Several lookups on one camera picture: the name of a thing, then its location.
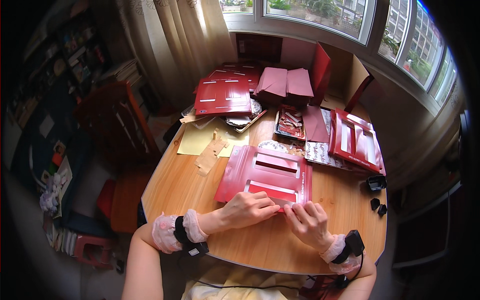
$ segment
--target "chair backrest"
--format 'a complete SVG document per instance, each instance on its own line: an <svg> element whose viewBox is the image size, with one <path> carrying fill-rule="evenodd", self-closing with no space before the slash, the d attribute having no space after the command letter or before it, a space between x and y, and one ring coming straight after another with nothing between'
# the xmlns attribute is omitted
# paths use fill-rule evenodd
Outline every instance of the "chair backrest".
<svg viewBox="0 0 480 300"><path fill-rule="evenodd" d="M161 158L128 81L93 91L73 111L73 116L116 168L157 163Z"/></svg>

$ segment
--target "wooden table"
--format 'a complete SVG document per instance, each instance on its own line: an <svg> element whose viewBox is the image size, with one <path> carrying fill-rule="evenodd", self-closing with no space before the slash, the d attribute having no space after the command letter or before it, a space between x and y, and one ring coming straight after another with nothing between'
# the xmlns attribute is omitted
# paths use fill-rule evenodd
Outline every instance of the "wooden table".
<svg viewBox="0 0 480 300"><path fill-rule="evenodd" d="M250 127L250 145L272 139L275 113L275 109L269 109ZM352 113L369 120L360 105ZM142 196L149 222L162 212L183 215L192 208L203 214L223 205L213 197L228 158L221 157L207 177L197 175L198 167L193 164L197 156L177 154L184 131L182 125ZM313 201L328 214L328 230L347 234L358 229L367 254L378 260L385 247L387 216L380 218L372 211L370 200L376 197L386 204L386 191L368 192L365 180L352 172L319 164L313 164L312 180ZM291 233L281 214L254 226L212 234L208 247L214 257L253 268L297 274L332 273L318 252Z"/></svg>

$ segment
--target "red chair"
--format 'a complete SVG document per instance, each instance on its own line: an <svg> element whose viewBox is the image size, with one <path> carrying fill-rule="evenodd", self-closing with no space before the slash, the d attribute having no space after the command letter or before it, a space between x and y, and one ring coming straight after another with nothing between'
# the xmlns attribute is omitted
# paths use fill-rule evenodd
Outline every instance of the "red chair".
<svg viewBox="0 0 480 300"><path fill-rule="evenodd" d="M105 85L88 95L73 116L118 172L105 183L97 203L115 232L134 233L137 206L161 153L127 81Z"/></svg>

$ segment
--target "window sill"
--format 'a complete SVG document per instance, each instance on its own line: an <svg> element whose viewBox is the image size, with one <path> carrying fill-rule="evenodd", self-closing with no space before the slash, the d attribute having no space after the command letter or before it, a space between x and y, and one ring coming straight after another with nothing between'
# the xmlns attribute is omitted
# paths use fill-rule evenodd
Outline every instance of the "window sill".
<svg viewBox="0 0 480 300"><path fill-rule="evenodd" d="M435 99L431 97L416 80L411 78L409 74L406 74L406 72L394 63L378 54L378 49L370 47L370 43L365 46L352 38L317 26L277 18L255 17L255 15L251 13L228 13L224 15L224 18L230 32L289 37L310 43L320 41L353 53L365 66L373 68L406 90L433 116L436 116L441 108Z"/></svg>

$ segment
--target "beige curtain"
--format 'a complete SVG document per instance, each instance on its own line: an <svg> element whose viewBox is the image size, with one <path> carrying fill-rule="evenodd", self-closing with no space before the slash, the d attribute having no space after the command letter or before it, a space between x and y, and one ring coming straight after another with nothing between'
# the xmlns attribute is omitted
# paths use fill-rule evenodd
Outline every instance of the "beige curtain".
<svg viewBox="0 0 480 300"><path fill-rule="evenodd" d="M436 118L407 149L402 149L395 159L385 161L388 189L394 192L425 175L444 157L458 140L460 112L465 105L465 94L457 78Z"/></svg>
<svg viewBox="0 0 480 300"><path fill-rule="evenodd" d="M143 74L178 109L193 103L202 76L236 61L218 0L116 0Z"/></svg>

